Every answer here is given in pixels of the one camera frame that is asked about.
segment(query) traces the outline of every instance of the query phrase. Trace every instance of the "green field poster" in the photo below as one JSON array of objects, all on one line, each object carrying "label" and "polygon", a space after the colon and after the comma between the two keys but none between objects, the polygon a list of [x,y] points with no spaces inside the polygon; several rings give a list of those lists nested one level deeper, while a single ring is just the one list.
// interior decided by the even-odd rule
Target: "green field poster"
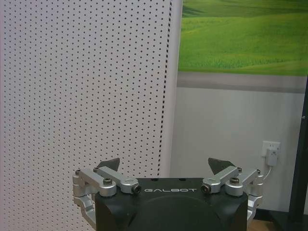
[{"label": "green field poster", "polygon": [[307,76],[308,0],[184,0],[179,70]]}]

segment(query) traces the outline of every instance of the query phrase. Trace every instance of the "wall socket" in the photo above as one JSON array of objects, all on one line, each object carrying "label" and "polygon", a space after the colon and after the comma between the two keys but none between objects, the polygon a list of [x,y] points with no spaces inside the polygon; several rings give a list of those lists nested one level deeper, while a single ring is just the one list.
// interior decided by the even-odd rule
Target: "wall socket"
[{"label": "wall socket", "polygon": [[267,149],[276,150],[279,154],[280,153],[280,142],[263,141],[262,154],[261,154],[262,157],[266,157]]}]

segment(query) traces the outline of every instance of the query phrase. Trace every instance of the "metal linkage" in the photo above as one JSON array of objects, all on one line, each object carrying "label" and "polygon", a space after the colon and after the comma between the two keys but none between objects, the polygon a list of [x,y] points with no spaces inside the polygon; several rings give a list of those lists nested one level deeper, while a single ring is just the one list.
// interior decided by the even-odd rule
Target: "metal linkage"
[{"label": "metal linkage", "polygon": [[253,182],[258,176],[256,169],[242,172],[237,178],[230,178],[226,181],[226,193],[231,196],[241,196],[244,193],[246,186]]},{"label": "metal linkage", "polygon": [[101,196],[116,194],[116,183],[104,179],[90,169],[77,170],[73,176],[74,204],[80,206],[83,218],[96,229],[95,210],[92,200],[88,197],[99,192]]},{"label": "metal linkage", "polygon": [[73,176],[74,203],[80,206],[81,214],[96,229],[93,198],[96,193],[109,197],[116,194],[116,187],[123,193],[138,194],[141,186],[136,178],[125,178],[109,167],[77,170]]},{"label": "metal linkage", "polygon": [[239,169],[237,167],[229,166],[212,178],[204,178],[201,190],[205,194],[218,193],[226,181],[236,177],[238,174]]},{"label": "metal linkage", "polygon": [[259,169],[242,172],[241,168],[229,166],[214,177],[203,179],[201,190],[206,194],[218,193],[225,184],[225,191],[231,196],[248,194],[247,224],[256,215],[257,207],[263,200],[263,175]]},{"label": "metal linkage", "polygon": [[95,210],[92,200],[88,196],[74,196],[74,204],[80,206],[83,218],[96,230]]},{"label": "metal linkage", "polygon": [[97,169],[96,173],[104,178],[115,181],[123,193],[139,194],[141,191],[141,186],[136,178],[125,178],[123,175],[106,166]]}]

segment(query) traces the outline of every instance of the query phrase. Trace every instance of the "perforated white panel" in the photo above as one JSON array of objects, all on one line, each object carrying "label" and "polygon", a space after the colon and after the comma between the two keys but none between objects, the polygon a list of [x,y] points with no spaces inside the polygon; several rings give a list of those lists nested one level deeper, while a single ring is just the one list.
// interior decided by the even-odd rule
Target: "perforated white panel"
[{"label": "perforated white panel", "polygon": [[84,231],[74,170],[167,176],[181,1],[3,0],[5,231]]}]

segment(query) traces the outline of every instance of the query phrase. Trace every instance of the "black pole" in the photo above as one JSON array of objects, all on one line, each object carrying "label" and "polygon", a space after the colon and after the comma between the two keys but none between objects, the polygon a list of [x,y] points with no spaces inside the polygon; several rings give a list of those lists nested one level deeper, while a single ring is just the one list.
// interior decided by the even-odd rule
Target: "black pole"
[{"label": "black pole", "polygon": [[289,207],[289,220],[302,223],[308,185],[308,81],[300,126],[292,193]]}]

